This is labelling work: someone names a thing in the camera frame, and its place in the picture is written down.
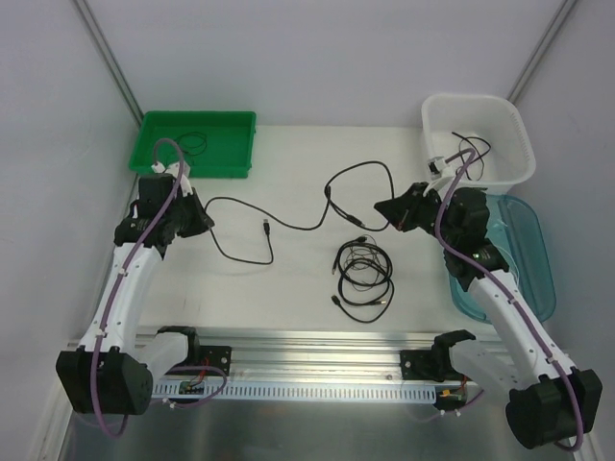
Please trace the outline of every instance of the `gray floor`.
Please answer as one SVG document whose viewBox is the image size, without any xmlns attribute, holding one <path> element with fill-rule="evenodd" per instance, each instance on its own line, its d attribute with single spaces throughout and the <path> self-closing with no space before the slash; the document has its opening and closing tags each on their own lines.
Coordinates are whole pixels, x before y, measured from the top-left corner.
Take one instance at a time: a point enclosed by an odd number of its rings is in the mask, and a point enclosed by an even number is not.
<svg viewBox="0 0 615 461">
<path fill-rule="evenodd" d="M 508 430 L 504 410 L 486 402 L 460 418 L 416 422 L 433 411 L 391 403 L 214 400 L 192 410 L 156 405 L 146 415 L 131 418 L 118 441 L 73 418 L 61 460 L 573 459 L 554 447 L 524 449 Z"/>
</svg>

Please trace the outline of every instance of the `work surface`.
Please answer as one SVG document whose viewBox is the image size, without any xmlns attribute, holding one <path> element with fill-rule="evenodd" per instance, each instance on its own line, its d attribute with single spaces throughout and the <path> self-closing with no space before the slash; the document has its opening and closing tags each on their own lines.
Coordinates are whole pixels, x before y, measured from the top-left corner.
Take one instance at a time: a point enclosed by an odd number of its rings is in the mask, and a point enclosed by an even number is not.
<svg viewBox="0 0 615 461">
<path fill-rule="evenodd" d="M 248 179 L 195 179 L 192 184 L 204 204 L 214 196 L 232 196 L 287 223 L 311 226 L 325 206 L 325 182 L 354 163 L 385 162 L 393 173 L 396 195 L 413 182 L 425 181 L 419 138 L 416 129 L 258 127 Z M 332 185 L 332 197 L 367 226 L 381 226 L 383 218 L 373 204 L 389 198 L 384 170 L 371 165 L 340 177 Z M 267 260 L 262 214 L 220 201 L 212 204 L 209 215 L 227 253 Z M 371 233 L 393 260 L 395 297 L 375 324 L 362 325 L 346 317 L 331 301 L 337 284 L 332 263 L 342 243 L 363 233 L 332 212 L 321 229 L 310 232 L 272 222 L 276 259 L 264 267 L 224 258 L 208 234 L 177 239 L 154 279 L 141 324 L 380 333 L 467 328 L 478 336 L 494 334 L 491 326 L 456 310 L 442 250 L 422 230 L 401 233 L 389 228 Z M 364 309 L 377 313 L 381 307 Z"/>
</svg>

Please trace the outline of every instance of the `metal strip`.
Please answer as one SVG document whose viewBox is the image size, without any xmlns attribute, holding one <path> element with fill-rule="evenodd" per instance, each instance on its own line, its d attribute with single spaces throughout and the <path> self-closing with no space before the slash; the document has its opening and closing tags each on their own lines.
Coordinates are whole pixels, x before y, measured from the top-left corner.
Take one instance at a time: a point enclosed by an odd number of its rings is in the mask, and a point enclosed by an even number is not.
<svg viewBox="0 0 615 461">
<path fill-rule="evenodd" d="M 186 379 L 161 379 L 154 387 L 152 399 L 202 399 L 216 391 L 222 382 L 209 378 L 181 391 Z M 388 403 L 435 403 L 435 386 L 428 384 L 334 384 L 298 382 L 254 382 L 230 380 L 216 396 L 218 400 L 283 400 L 283 401 L 372 401 Z"/>
<path fill-rule="evenodd" d="M 577 5 L 579 0 L 563 0 L 557 12 L 553 16 L 553 19 L 547 26 L 547 30 L 540 37 L 538 44 L 534 48 L 533 52 L 529 56 L 528 62 L 524 66 L 523 71 L 517 78 L 515 85 L 508 93 L 506 99 L 512 104 L 517 104 L 519 98 L 528 87 L 531 78 L 534 76 L 536 69 L 540 66 L 543 59 L 547 56 L 551 50 L 555 39 L 562 31 L 567 20 L 570 18 L 571 12 Z"/>
<path fill-rule="evenodd" d="M 115 85 L 117 89 L 119 89 L 122 97 L 124 98 L 124 102 L 128 106 L 135 122 L 140 127 L 143 121 L 143 112 L 138 105 L 138 102 L 131 90 L 128 82 L 126 81 L 126 77 L 124 77 L 124 73 L 122 72 L 105 35 L 103 34 L 98 21 L 96 20 L 96 16 L 92 12 L 91 7 L 87 0 L 72 0 L 73 5 L 77 9 L 79 16 L 82 18 L 86 29 L 94 42 L 94 46 L 98 50 L 100 57 L 103 62 L 107 66 L 108 70 L 115 81 Z"/>
</svg>

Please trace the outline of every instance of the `green plastic tray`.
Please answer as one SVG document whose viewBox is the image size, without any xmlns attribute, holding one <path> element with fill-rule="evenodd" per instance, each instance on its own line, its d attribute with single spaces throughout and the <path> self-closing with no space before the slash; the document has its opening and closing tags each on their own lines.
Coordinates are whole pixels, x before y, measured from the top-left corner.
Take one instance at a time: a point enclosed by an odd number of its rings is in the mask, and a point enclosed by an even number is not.
<svg viewBox="0 0 615 461">
<path fill-rule="evenodd" d="M 191 178 L 247 178 L 256 124 L 254 112 L 147 112 L 130 169 L 139 175 L 151 174 L 154 144 L 170 137 L 184 150 Z M 160 146 L 159 160 L 165 165 L 177 161 L 175 149 Z"/>
</svg>

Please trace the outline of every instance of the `gray wall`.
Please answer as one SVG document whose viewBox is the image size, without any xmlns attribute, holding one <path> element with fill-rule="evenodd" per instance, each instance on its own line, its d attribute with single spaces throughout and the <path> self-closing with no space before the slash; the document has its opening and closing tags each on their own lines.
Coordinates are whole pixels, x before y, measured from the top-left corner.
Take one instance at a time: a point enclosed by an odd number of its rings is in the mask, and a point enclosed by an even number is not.
<svg viewBox="0 0 615 461">
<path fill-rule="evenodd" d="M 579 2 L 519 110 L 536 155 L 514 191 L 538 212 L 553 269 L 553 336 L 603 385 L 596 424 L 615 459 L 615 2 Z"/>
<path fill-rule="evenodd" d="M 504 96 L 560 0 L 91 0 L 144 110 L 420 125 L 437 91 Z"/>
<path fill-rule="evenodd" d="M 68 0 L 1 10 L 0 458 L 22 461 L 95 308 L 136 127 Z"/>
</svg>

